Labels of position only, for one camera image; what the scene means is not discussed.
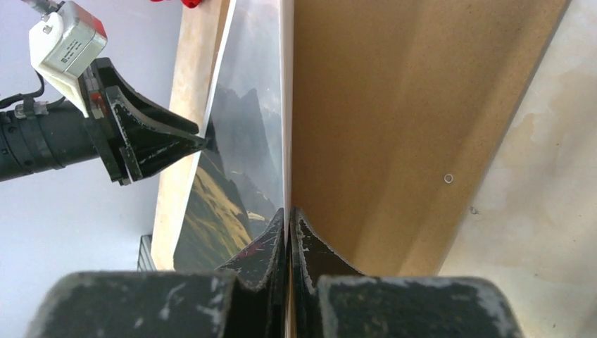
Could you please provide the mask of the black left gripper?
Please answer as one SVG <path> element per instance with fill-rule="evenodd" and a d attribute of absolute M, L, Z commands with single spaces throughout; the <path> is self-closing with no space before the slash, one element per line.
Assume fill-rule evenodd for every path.
<path fill-rule="evenodd" d="M 136 91 L 110 58 L 97 58 L 79 81 L 89 117 L 66 99 L 26 99 L 1 112 L 2 181 L 100 158 L 111 181 L 126 185 L 205 149 L 195 122 Z"/>

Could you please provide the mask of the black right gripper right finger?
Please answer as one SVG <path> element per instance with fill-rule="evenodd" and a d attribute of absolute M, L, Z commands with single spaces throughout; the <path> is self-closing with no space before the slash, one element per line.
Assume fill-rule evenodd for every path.
<path fill-rule="evenodd" d="M 498 287 L 478 277 L 374 277 L 289 216 L 298 337 L 521 337 Z"/>

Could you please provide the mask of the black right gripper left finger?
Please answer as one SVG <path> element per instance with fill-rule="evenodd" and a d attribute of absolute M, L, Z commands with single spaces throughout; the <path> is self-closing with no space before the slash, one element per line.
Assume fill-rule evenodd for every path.
<path fill-rule="evenodd" d="M 27 337 L 281 337 L 284 211 L 211 271 L 82 272 L 47 292 Z"/>

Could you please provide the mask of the mountain landscape photo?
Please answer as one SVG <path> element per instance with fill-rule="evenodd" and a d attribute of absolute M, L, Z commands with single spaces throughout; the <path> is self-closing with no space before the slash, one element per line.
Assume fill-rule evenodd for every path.
<path fill-rule="evenodd" d="M 284 204 L 280 3 L 238 1 L 182 230 L 178 271 L 212 270 L 259 237 Z"/>

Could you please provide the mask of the brown cardboard backing board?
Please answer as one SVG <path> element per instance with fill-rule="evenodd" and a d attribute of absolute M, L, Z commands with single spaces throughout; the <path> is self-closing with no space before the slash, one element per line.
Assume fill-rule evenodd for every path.
<path fill-rule="evenodd" d="M 567 1 L 293 1 L 291 204 L 355 269 L 438 277 Z"/>

